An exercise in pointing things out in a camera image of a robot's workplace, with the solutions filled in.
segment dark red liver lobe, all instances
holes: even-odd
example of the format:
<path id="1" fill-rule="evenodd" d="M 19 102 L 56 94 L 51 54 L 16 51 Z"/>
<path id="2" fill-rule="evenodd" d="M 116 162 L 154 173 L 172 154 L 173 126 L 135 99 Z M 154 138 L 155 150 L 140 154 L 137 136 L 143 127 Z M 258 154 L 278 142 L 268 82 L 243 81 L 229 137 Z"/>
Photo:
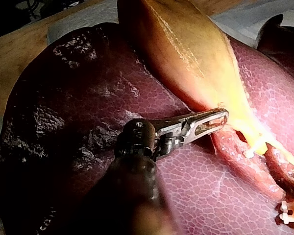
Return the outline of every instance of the dark red liver lobe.
<path id="1" fill-rule="evenodd" d="M 241 69 L 244 61 L 247 70 L 259 69 L 261 55 L 250 63 L 249 50 L 233 46 Z M 255 77 L 266 81 L 261 71 Z M 189 111 L 148 73 L 116 24 L 79 29 L 49 46 L 22 73 L 4 115 L 0 216 L 7 235 L 50 235 L 65 224 L 112 161 L 127 121 Z M 270 125 L 268 115 L 262 121 Z M 157 165 L 187 234 L 294 234 L 276 225 L 276 201 L 236 177 L 209 138 Z"/>

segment metal grasper jaw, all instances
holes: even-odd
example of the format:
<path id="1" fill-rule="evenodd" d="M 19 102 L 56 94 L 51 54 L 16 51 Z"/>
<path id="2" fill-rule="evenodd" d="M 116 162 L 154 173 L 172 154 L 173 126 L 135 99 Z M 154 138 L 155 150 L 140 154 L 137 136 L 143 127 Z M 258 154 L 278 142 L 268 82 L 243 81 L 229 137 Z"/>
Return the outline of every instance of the metal grasper jaw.
<path id="1" fill-rule="evenodd" d="M 228 116 L 226 109 L 216 108 L 162 120 L 133 119 L 118 136 L 115 157 L 136 154 L 156 161 L 177 147 L 220 130 Z"/>
<path id="2" fill-rule="evenodd" d="M 226 109 L 215 108 L 164 120 L 149 120 L 155 127 L 158 139 L 158 151 L 154 153 L 156 158 L 220 130 L 227 123 L 228 117 Z"/>

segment wooden table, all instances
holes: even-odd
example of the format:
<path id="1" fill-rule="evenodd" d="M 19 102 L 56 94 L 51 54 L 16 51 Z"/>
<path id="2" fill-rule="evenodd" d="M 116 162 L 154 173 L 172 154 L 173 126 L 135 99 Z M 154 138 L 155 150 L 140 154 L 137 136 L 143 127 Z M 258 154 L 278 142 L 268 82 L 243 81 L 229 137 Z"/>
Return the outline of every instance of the wooden table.
<path id="1" fill-rule="evenodd" d="M 0 37 L 0 117 L 8 96 L 25 67 L 47 47 L 48 28 L 56 21 L 101 0 L 88 0 Z M 207 15 L 225 11 L 242 0 L 194 0 Z"/>

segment dark background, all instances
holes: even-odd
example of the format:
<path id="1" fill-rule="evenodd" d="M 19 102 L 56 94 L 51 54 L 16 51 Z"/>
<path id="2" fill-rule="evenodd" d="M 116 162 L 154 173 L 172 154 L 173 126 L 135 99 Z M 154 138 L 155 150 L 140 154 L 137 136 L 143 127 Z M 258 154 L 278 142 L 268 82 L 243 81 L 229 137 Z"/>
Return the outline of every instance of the dark background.
<path id="1" fill-rule="evenodd" d="M 26 9 L 16 7 L 21 2 Z M 0 0 L 0 36 L 82 2 L 84 0 Z"/>

